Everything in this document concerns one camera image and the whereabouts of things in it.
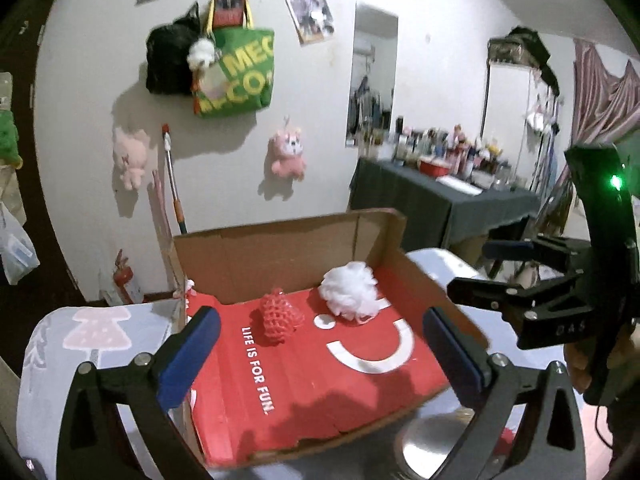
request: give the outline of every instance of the red container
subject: red container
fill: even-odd
[[[420,172],[433,178],[444,176],[451,171],[451,164],[442,158],[432,160],[420,160]]]

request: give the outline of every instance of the pink tree pattern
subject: pink tree pattern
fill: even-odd
[[[124,306],[82,308],[72,318],[80,325],[69,332],[62,346],[68,350],[88,351],[89,360],[97,366],[100,350],[131,348],[131,339],[118,324],[130,318],[131,313]]]

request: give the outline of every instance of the green indicator light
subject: green indicator light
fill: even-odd
[[[609,183],[618,191],[622,189],[622,179],[617,175],[612,176],[611,180],[609,180]]]

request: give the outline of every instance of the dark gray tablecloth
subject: dark gray tablecloth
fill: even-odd
[[[411,168],[361,158],[351,179],[351,208],[392,207],[407,217],[402,248],[449,247],[535,216],[538,197],[523,189],[471,196]]]

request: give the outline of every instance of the mirror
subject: mirror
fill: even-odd
[[[347,146],[363,128],[388,130],[396,84],[398,17],[367,4],[356,5],[347,116]]]

